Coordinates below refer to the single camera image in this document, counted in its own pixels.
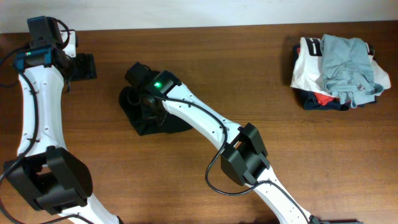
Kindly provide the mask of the black t-shirt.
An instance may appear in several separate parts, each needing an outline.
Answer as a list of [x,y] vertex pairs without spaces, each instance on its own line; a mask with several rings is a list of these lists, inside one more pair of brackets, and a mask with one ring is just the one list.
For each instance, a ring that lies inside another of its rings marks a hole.
[[187,122],[166,111],[164,111],[167,114],[164,123],[161,126],[156,126],[155,124],[144,124],[143,122],[140,121],[134,121],[131,115],[131,107],[127,102],[128,90],[134,90],[134,89],[133,87],[130,86],[124,87],[119,94],[119,104],[123,109],[123,111],[125,112],[129,122],[138,133],[138,135],[143,136],[143,135],[157,134],[157,133],[172,134],[172,133],[181,133],[192,129],[192,126],[189,125]]

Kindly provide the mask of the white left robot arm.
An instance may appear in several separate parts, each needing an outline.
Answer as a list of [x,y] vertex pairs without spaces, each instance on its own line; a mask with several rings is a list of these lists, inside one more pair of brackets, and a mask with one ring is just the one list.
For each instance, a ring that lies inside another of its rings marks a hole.
[[36,211],[73,223],[121,223],[95,197],[88,167],[63,137],[61,96],[65,77],[78,68],[76,45],[31,47],[17,54],[14,66],[23,95],[22,137],[2,178]]

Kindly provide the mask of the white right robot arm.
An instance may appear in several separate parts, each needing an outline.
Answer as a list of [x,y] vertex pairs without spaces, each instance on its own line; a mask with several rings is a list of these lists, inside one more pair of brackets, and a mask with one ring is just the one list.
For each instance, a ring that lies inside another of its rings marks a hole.
[[139,135],[196,129],[217,149],[205,171],[207,182],[211,168],[220,160],[226,176],[247,187],[237,195],[257,193],[280,223],[319,222],[279,182],[259,130],[253,124],[241,126],[220,115],[169,71],[136,65],[124,78],[129,86],[123,89],[119,102]]

